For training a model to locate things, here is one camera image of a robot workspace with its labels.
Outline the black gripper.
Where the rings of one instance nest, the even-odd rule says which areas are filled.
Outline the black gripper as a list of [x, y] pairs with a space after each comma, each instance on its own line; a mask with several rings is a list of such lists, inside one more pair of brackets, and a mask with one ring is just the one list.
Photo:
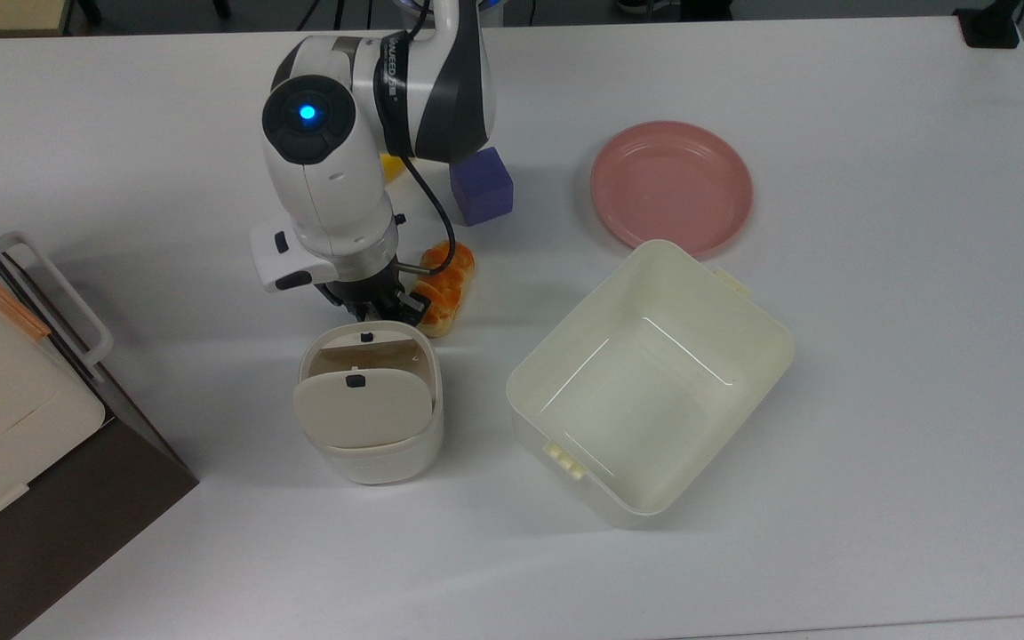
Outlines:
[[403, 324], [422, 323], [430, 308], [428, 297], [404, 292], [397, 271], [381, 271], [358, 281], [331, 281], [321, 284], [321, 293], [359, 323], [371, 317]]

